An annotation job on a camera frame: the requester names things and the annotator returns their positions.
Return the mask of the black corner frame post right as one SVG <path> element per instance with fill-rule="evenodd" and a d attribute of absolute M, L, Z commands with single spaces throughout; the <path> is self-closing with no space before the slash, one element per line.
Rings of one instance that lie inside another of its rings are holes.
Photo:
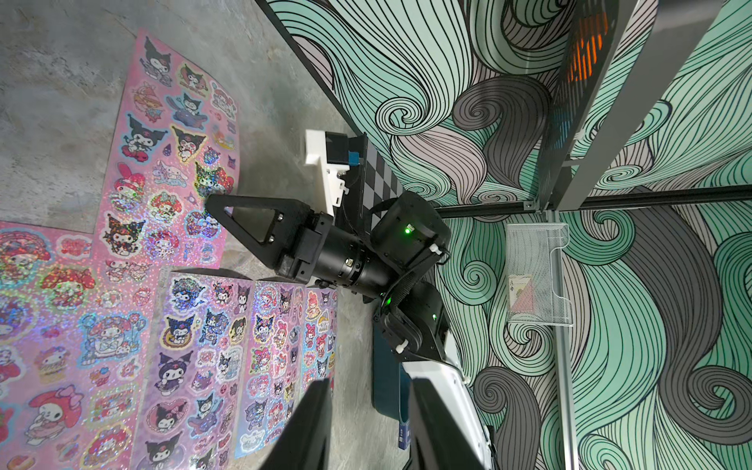
<path fill-rule="evenodd" d="M 751 185 L 698 188 L 689 190 L 652 192 L 649 190 L 617 196 L 589 197 L 577 211 L 634 210 L 658 206 L 686 206 L 751 200 Z M 505 202 L 480 205 L 436 207 L 443 219 L 466 217 L 502 217 L 524 215 L 541 209 L 531 201 Z"/>

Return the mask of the aluminium rail right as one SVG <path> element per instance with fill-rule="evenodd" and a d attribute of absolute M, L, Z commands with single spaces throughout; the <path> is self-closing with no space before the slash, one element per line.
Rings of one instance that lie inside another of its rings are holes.
<path fill-rule="evenodd" d="M 551 249 L 551 274 L 554 297 L 564 299 L 567 311 L 571 305 L 565 298 L 562 269 L 563 248 Z M 572 326 L 555 325 L 553 327 L 556 346 L 556 377 L 558 384 L 559 413 L 561 419 L 562 448 L 564 465 L 567 470 L 579 469 L 579 450 L 576 436 L 574 405 L 574 385 L 572 378 L 571 333 Z"/>

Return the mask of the black and grey chessboard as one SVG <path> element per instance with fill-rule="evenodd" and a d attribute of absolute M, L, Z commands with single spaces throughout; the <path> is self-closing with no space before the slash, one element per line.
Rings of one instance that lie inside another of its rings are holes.
<path fill-rule="evenodd" d="M 347 192 L 337 211 L 336 223 L 358 235 L 376 227 L 387 210 L 372 211 L 372 208 L 399 197 L 403 184 L 365 134 L 350 138 L 349 150 L 358 156 L 358 165 L 351 166 L 343 177 Z"/>

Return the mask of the clear plastic wall holder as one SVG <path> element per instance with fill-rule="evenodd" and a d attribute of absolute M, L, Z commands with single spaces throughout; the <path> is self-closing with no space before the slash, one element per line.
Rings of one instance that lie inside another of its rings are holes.
<path fill-rule="evenodd" d="M 506 228 L 508 321 L 574 325 L 563 286 L 562 254 L 570 242 L 565 223 L 517 223 Z"/>

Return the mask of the teal plastic storage box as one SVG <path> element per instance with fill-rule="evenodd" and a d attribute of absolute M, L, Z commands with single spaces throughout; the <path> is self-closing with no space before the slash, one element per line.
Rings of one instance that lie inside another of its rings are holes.
<path fill-rule="evenodd" d="M 410 378 L 397 361 L 378 326 L 372 333 L 372 407 L 401 423 L 409 421 Z"/>

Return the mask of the aluminium rail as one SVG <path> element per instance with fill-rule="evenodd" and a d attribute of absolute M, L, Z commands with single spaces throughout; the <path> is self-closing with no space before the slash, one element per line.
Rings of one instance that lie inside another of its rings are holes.
<path fill-rule="evenodd" d="M 562 269 L 563 248 L 551 249 L 551 274 L 554 297 L 564 299 L 567 311 L 571 305 L 565 298 Z M 571 333 L 572 326 L 555 325 L 553 327 L 556 346 L 556 377 L 558 384 L 559 413 L 561 419 L 562 448 L 564 465 L 567 470 L 579 469 L 579 450 L 576 436 L 574 405 L 574 385 L 572 378 Z"/>
<path fill-rule="evenodd" d="M 556 211 L 577 210 L 626 145 L 709 27 L 722 1 L 661 1 L 640 56 L 599 129 L 589 151 L 562 192 Z"/>

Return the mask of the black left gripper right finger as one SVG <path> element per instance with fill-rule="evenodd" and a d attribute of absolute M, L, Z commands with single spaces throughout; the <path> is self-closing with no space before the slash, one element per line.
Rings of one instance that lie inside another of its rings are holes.
<path fill-rule="evenodd" d="M 408 469 L 482 469 L 438 392 L 427 379 L 414 379 L 409 397 Z"/>

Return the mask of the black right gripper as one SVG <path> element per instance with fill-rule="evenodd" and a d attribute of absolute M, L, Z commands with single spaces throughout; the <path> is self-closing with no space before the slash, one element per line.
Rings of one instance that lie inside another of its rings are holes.
<path fill-rule="evenodd" d="M 315 279 L 379 297 L 399 277 L 362 239 L 301 201 L 215 194 L 205 208 L 262 264 L 288 280 Z"/>

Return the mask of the aluminium rail back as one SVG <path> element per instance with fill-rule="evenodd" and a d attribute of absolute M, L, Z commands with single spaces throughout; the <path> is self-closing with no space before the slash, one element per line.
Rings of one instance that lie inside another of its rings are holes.
<path fill-rule="evenodd" d="M 562 192 L 556 211 L 577 210 L 626 145 L 709 27 L 722 1 L 661 1 L 640 56 L 599 129 L 589 151 Z"/>

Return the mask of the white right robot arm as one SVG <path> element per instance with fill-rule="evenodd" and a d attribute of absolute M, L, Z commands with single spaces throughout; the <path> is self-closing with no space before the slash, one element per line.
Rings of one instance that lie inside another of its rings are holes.
<path fill-rule="evenodd" d="M 376 301 L 375 329 L 411 379 L 410 468 L 495 468 L 445 305 L 424 278 L 450 255 L 450 229 L 434 207 L 405 192 L 377 206 L 380 221 L 359 235 L 298 200 L 211 195 L 206 209 L 282 278 L 315 278 Z"/>

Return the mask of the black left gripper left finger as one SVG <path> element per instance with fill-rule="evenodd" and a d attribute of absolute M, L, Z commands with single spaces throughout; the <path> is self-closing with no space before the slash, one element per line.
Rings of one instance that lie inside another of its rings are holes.
<path fill-rule="evenodd" d="M 330 380 L 311 382 L 260 469 L 327 469 L 332 415 Z"/>

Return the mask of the blue card deck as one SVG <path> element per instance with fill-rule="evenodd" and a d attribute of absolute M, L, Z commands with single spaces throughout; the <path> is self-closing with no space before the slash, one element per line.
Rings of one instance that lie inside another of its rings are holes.
<path fill-rule="evenodd" d="M 399 422 L 398 447 L 400 450 L 408 450 L 410 446 L 409 422 Z"/>

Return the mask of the pink sticker sheet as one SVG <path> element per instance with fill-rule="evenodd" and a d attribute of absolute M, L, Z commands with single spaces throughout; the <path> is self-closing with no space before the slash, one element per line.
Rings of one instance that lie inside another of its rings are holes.
<path fill-rule="evenodd" d="M 302 343 L 302 393 L 316 380 L 334 388 L 338 294 L 332 289 L 305 290 Z"/>
<path fill-rule="evenodd" d="M 129 468 L 158 277 L 93 236 L 2 224 L 3 468 Z"/>
<path fill-rule="evenodd" d="M 219 266 L 227 233 L 205 205 L 238 183 L 238 118 L 238 102 L 208 72 L 139 31 L 93 242 L 107 280 Z"/>
<path fill-rule="evenodd" d="M 252 289 L 234 456 L 273 444 L 293 413 L 300 372 L 305 288 L 258 282 Z"/>
<path fill-rule="evenodd" d="M 243 278 L 168 276 L 131 468 L 227 468 L 253 290 Z"/>

